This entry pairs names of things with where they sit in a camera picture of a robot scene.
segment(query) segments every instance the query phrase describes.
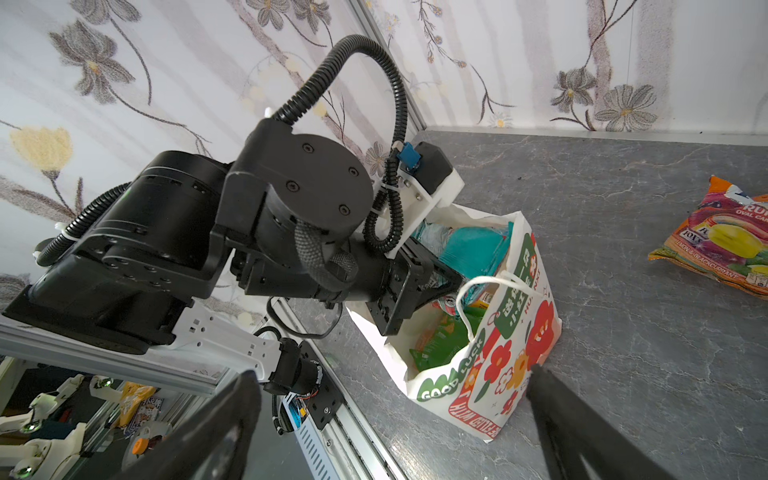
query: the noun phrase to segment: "white paper bag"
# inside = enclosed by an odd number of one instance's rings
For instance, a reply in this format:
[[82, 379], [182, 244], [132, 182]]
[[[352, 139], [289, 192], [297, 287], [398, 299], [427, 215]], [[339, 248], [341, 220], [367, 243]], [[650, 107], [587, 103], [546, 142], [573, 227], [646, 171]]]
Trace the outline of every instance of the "white paper bag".
[[[470, 283], [499, 283], [477, 335], [444, 366], [419, 372], [409, 352], [427, 329], [443, 317], [431, 305], [402, 323], [396, 336], [384, 337], [365, 303], [347, 302], [353, 321], [381, 359], [397, 387], [408, 398], [459, 428], [493, 440], [525, 394], [531, 365], [543, 363], [560, 337], [561, 321], [531, 226], [521, 212], [503, 217], [459, 205], [436, 208], [430, 223], [448, 227], [512, 228], [507, 261], [494, 277]], [[457, 299], [457, 310], [460, 310]]]

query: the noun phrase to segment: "yellow candy picture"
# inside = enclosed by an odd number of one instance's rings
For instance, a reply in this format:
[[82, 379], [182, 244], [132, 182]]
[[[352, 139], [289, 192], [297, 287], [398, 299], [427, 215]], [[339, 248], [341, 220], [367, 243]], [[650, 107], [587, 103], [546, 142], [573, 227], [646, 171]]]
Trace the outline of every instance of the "yellow candy picture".
[[708, 237], [717, 246], [743, 258], [754, 258], [764, 248], [759, 238], [742, 227], [727, 223], [710, 227]]

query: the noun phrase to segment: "wall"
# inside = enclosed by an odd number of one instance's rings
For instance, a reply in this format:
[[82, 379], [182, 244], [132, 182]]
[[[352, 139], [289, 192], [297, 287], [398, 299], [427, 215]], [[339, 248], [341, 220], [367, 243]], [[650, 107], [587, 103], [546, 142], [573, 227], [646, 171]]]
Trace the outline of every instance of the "wall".
[[[0, 303], [41, 275], [31, 252], [55, 221], [161, 151], [233, 161], [264, 108], [352, 33], [346, 2], [0, 3]], [[393, 125], [386, 77], [356, 55], [295, 131], [343, 142], [375, 177]], [[253, 301], [220, 283], [209, 306], [251, 323]]]
[[768, 133], [765, 0], [366, 0], [429, 125]]

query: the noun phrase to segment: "countertop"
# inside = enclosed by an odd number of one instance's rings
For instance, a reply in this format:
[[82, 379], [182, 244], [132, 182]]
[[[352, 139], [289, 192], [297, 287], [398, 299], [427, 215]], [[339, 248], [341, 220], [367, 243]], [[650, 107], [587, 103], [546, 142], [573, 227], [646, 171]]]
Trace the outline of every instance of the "countertop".
[[[768, 303], [647, 254], [711, 174], [768, 192], [768, 147], [422, 132], [466, 186], [457, 204], [521, 210], [563, 333], [545, 366], [677, 478], [768, 471]], [[291, 301], [310, 331], [333, 312]], [[345, 314], [317, 342], [414, 479], [548, 478], [524, 399], [485, 444], [408, 400]]]

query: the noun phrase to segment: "orange candy bag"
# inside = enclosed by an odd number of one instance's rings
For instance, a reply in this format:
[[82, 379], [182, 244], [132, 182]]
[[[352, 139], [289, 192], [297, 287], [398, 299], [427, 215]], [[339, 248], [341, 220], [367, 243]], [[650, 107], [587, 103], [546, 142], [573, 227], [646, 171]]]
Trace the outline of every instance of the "orange candy bag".
[[648, 255], [768, 300], [768, 195], [712, 176], [701, 205]]

